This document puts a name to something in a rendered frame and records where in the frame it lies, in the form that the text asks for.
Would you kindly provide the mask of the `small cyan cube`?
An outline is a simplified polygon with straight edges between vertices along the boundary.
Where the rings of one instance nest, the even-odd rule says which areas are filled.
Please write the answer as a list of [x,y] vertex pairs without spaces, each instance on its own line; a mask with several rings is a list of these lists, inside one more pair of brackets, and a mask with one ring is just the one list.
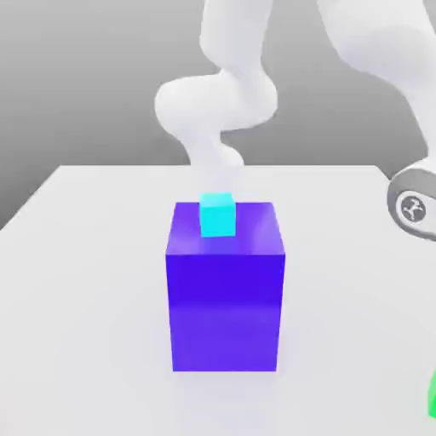
[[202,193],[199,202],[199,222],[203,238],[234,237],[236,235],[236,204],[230,192]]

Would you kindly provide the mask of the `small green cube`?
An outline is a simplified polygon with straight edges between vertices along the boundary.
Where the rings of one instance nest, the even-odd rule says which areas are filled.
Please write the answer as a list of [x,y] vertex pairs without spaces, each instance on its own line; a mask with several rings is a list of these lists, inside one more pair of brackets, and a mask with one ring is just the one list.
[[436,370],[432,374],[427,390],[427,412],[429,416],[436,419]]

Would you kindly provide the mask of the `large blue box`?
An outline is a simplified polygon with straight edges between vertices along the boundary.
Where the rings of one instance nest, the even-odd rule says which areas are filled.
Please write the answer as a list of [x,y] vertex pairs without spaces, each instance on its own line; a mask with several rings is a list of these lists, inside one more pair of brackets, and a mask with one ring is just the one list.
[[274,371],[285,249],[270,203],[239,203],[236,234],[204,238],[178,203],[165,253],[175,371]]

